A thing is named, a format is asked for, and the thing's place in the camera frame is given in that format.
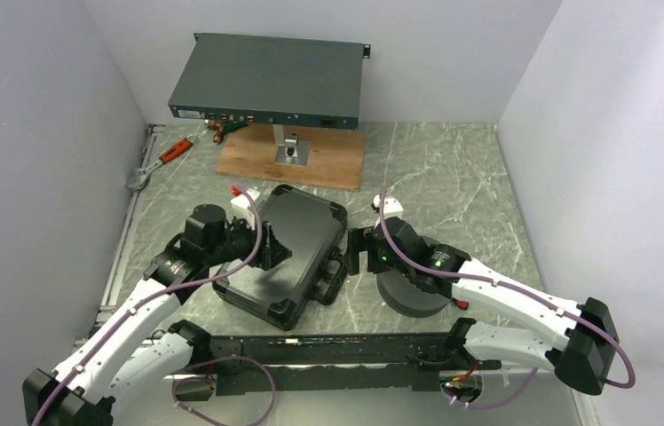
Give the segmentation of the black poker set case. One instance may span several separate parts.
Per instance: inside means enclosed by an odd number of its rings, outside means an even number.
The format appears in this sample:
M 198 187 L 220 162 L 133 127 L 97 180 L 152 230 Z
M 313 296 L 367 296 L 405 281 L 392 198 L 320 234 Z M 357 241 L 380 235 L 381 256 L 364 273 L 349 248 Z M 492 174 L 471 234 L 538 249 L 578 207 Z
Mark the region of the black poker set case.
M 290 185 L 277 185 L 260 208 L 292 257 L 270 271 L 246 267 L 212 284 L 223 301 L 289 331 L 306 304 L 330 305 L 348 274 L 337 243 L 346 232 L 343 205 Z

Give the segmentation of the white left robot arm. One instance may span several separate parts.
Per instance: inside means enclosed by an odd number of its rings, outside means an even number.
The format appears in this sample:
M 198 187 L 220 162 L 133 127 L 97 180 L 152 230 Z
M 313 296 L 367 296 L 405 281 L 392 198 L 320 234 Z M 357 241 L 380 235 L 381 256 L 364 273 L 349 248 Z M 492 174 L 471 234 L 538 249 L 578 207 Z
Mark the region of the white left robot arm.
M 152 347 L 139 346 L 201 285 L 246 266 L 271 270 L 291 252 L 243 193 L 231 201 L 234 218 L 214 204 L 197 206 L 185 229 L 154 257 L 128 299 L 77 351 L 50 372 L 33 371 L 22 384 L 30 425 L 110 425 L 135 391 L 186 370 L 220 361 L 211 335 L 181 320 Z

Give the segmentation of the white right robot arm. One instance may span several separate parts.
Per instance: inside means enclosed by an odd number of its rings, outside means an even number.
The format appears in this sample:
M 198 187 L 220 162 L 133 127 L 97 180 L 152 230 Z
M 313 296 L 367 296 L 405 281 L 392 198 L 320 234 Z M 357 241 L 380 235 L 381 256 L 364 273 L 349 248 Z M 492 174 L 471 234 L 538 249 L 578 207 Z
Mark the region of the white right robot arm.
M 360 271 L 360 253 L 367 255 L 368 272 L 400 278 L 419 296 L 483 304 L 514 322 L 514 327 L 498 327 L 458 319 L 444 343 L 453 367 L 509 361 L 549 371 L 592 396 L 605 386 L 629 389 L 635 383 L 628 359 L 623 361 L 625 382 L 608 376 L 615 357 L 626 355 L 608 306 L 596 298 L 577 303 L 530 288 L 454 246 L 419 235 L 399 217 L 350 230 L 346 262 L 353 274 Z

